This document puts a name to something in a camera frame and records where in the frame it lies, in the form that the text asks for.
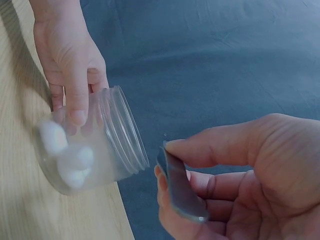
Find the fingernail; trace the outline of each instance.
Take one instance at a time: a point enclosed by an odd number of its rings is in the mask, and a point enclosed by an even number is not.
[[[190,181],[190,179],[191,179],[191,172],[188,171],[188,170],[186,170],[185,173],[186,173],[186,177],[187,177],[188,180]]]
[[[165,144],[165,149],[174,148],[177,143],[180,143],[182,141],[183,141],[183,139],[177,139],[177,140],[168,141]]]
[[[72,123],[78,127],[82,127],[87,121],[85,111],[83,110],[73,110],[70,113],[70,117]]]

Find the jar rim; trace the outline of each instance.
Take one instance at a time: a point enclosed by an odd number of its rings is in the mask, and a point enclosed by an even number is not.
[[[148,156],[123,90],[118,85],[104,88],[101,97],[105,130],[115,153],[131,174],[145,170],[150,166]]]

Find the hand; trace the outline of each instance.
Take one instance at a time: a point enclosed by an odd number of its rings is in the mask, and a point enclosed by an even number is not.
[[[62,1],[42,12],[45,17],[35,18],[34,41],[49,82],[53,110],[63,106],[65,87],[69,119],[83,126],[89,93],[109,87],[105,60],[88,33],[79,1]]]
[[[159,219],[177,240],[316,240],[320,236],[320,122],[281,114],[205,130],[166,149],[193,168],[250,165],[219,175],[187,172],[210,220],[196,224],[169,204],[158,167]]]

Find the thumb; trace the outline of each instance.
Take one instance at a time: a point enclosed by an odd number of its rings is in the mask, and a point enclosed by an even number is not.
[[[245,123],[213,127],[188,139],[168,142],[165,148],[192,168],[254,167],[264,142],[290,119],[294,117],[270,114]]]
[[[72,63],[64,70],[65,105],[71,123],[80,127],[86,123],[88,117],[88,65],[83,54],[75,54],[72,58]]]

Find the finger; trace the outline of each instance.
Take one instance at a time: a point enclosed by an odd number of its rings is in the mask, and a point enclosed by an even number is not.
[[[92,88],[88,85],[89,93],[92,93]],[[85,124],[81,127],[81,134],[84,137],[88,137],[93,132],[93,124],[94,124],[94,112],[95,112],[95,98],[91,95],[89,96],[89,109],[88,109],[88,117]]]
[[[59,85],[49,83],[52,98],[52,108],[56,111],[64,106],[64,88]]]
[[[210,221],[227,223],[234,207],[233,201],[206,199],[206,209],[210,214]]]
[[[86,123],[88,115],[88,65],[83,54],[76,54],[73,58],[73,62],[63,70],[66,79],[66,108],[70,121],[81,127]]]
[[[168,191],[163,192],[159,208],[162,226],[177,240],[226,239],[226,224],[219,221],[195,223],[179,216],[171,207]]]
[[[169,142],[166,149],[193,168],[254,166],[266,139],[290,118],[270,114],[245,123],[213,127],[188,139]]]
[[[154,173],[157,176],[157,186],[158,186],[158,195],[157,195],[157,201],[159,205],[162,205],[164,201],[163,198],[166,198],[165,192],[168,189],[167,181],[164,175],[162,174],[159,167],[155,167]],[[236,196],[238,196],[238,189],[236,189],[234,194],[229,191],[224,191],[223,187],[224,184],[218,184],[218,188],[216,184],[210,185],[206,184],[207,181],[205,181],[204,185],[202,185],[202,180],[200,177],[190,178],[192,182],[190,182],[190,185],[194,192],[205,201],[206,208],[210,214],[210,220],[211,221],[218,221],[218,222],[224,222],[226,223],[231,216],[232,209],[234,202],[233,200],[236,199]],[[219,194],[219,197],[217,199],[213,198],[213,195]]]
[[[91,40],[91,56],[89,67],[87,70],[88,83],[91,84],[94,93],[101,91],[104,88],[109,88],[107,79],[106,62],[101,55],[98,47]]]
[[[239,186],[245,172],[218,175],[187,171],[190,185],[202,199],[234,201],[238,197]]]
[[[154,167],[154,175],[155,175],[156,177],[158,177],[161,173],[162,173],[162,172],[161,172],[161,169],[160,169],[159,165],[156,165],[156,166]]]

